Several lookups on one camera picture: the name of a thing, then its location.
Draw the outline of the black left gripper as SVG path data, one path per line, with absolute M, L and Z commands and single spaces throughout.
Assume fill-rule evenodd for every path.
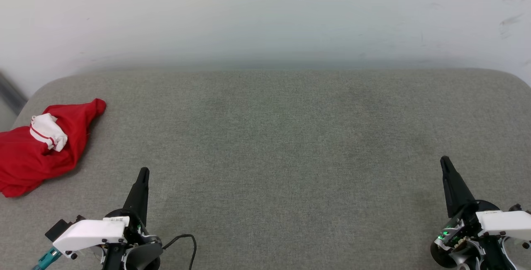
M 163 253 L 161 239 L 149 234 L 147 208 L 150 170 L 142 167 L 122 209 L 114 210 L 107 218 L 129 218 L 117 241 L 105 241 L 103 270 L 157 270 Z

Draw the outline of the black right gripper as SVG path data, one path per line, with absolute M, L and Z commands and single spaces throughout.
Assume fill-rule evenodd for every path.
M 430 247 L 433 260 L 458 270 L 519 270 L 506 243 L 530 248 L 531 216 L 515 204 L 501 211 L 476 200 L 448 156 L 442 156 L 444 198 L 449 221 Z

